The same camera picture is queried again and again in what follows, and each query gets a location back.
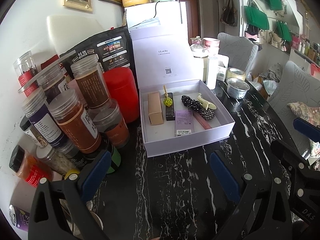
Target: leaf pattern chair cover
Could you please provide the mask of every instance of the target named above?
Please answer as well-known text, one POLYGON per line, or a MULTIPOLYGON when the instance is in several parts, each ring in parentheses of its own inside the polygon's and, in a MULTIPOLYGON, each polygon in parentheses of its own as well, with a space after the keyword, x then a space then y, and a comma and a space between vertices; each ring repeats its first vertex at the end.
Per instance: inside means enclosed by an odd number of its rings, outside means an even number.
POLYGON ((293 121, 297 116, 287 106, 288 103, 295 102, 302 102, 310 107, 319 106, 320 82, 292 61, 288 61, 282 72, 279 86, 268 103, 286 126, 299 153, 306 158, 311 151, 309 139, 294 129, 293 121))
POLYGON ((219 54, 229 57, 228 67, 241 69, 248 74, 257 55, 258 46, 246 37, 231 36, 226 33, 219 33, 218 40, 220 40, 219 54))

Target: quaker packaging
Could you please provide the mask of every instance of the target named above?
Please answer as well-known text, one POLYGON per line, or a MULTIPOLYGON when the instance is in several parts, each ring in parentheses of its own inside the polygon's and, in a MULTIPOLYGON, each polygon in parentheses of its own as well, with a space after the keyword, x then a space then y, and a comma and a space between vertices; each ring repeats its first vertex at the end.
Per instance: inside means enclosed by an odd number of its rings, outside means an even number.
POLYGON ((62 62, 72 78, 74 76, 70 66, 73 63, 89 55, 97 54, 102 72, 116 67, 128 67, 136 79, 132 40, 127 26, 93 35, 61 54, 60 57, 73 50, 76 50, 76 53, 62 62))

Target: red canister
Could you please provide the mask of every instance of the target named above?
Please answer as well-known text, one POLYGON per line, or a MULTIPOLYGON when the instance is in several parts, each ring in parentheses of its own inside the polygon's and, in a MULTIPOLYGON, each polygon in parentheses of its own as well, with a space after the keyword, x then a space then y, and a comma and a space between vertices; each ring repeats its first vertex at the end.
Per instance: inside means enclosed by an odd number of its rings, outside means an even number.
POLYGON ((139 97, 131 69, 118 67, 103 74, 111 98, 118 101, 120 111, 126 123, 140 116, 139 97))

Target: aluminum foil container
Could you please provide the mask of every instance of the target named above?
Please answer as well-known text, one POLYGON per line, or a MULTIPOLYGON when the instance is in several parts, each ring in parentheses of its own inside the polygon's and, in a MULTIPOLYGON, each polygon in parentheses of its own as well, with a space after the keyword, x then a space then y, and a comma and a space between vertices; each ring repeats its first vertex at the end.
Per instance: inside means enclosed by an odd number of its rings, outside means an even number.
POLYGON ((227 93, 234 99, 244 98, 247 91, 250 89, 250 86, 245 81, 237 78, 227 79, 227 84, 227 93))

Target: white gift box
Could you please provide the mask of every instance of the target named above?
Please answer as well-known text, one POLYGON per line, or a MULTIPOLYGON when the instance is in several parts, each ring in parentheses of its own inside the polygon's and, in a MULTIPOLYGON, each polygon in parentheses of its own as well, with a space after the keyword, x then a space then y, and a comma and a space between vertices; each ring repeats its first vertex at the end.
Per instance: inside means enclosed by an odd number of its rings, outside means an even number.
POLYGON ((131 31, 135 66, 140 95, 142 136, 148 157, 183 151, 228 138, 235 124, 223 104, 201 81, 201 71, 193 64, 193 54, 183 38, 179 25, 155 26, 131 31), (205 130, 194 118, 195 132, 175 137, 175 121, 166 121, 167 92, 173 93, 174 109, 187 110, 181 102, 186 95, 197 99, 198 93, 217 109, 215 118, 208 121, 212 129, 205 130), (164 124, 151 126, 148 117, 148 93, 159 91, 164 124))

